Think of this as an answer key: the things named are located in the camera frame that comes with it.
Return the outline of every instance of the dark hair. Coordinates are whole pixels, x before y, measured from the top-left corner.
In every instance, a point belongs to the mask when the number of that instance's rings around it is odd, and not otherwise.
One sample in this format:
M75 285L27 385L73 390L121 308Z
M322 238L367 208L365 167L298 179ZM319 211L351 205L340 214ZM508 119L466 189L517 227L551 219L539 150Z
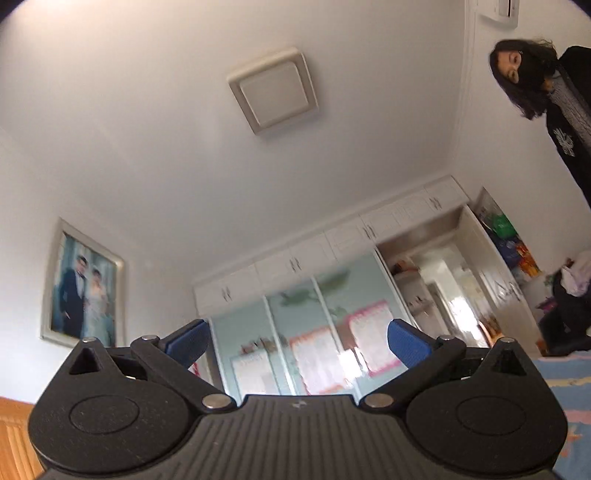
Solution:
M543 90L538 92L524 89L518 84L505 78L499 71L499 52L501 51L528 51L531 55L542 61L542 64L548 68L549 72L556 69L558 56L552 42L546 40L501 40L495 45L491 52L490 63L492 75L496 82L509 97L509 100L521 110L523 116L529 120L542 116L548 108L548 93Z

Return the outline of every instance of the round metal bolt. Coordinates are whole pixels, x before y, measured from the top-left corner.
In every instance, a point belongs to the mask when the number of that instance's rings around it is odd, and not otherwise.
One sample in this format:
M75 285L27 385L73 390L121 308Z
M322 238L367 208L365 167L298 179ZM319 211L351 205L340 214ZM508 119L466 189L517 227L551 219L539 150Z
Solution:
M228 397L225 393L212 393L203 399L203 405L212 410L226 408L232 403L232 397Z
M394 399L386 393L372 393L365 397L365 404L370 408L386 408L394 403Z

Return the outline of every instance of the bride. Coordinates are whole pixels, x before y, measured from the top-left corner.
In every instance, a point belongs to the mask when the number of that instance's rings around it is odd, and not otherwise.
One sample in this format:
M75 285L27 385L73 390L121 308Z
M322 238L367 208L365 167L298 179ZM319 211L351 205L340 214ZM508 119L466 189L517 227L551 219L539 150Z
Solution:
M105 321L108 298L102 274L95 267L92 269L92 281L86 297L85 337L97 337L104 346L114 346L111 342Z

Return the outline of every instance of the ribbed black surface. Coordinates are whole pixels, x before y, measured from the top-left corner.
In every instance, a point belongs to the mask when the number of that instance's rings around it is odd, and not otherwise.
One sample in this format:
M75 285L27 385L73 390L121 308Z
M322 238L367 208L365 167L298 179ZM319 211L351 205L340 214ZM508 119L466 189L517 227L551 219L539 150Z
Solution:
M44 480L65 480L48 472ZM174 455L128 480L469 479L416 451L398 420L362 412L348 396L249 397L209 415ZM538 473L529 480L550 480Z

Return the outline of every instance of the woman wearing black mask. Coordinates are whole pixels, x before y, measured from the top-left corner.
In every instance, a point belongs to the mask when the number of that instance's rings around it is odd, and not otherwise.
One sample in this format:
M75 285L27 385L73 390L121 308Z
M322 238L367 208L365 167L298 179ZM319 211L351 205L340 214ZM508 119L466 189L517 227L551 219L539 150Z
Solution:
M524 117L546 114L548 133L591 206L591 48L570 47L558 58L545 40L502 40L490 63Z

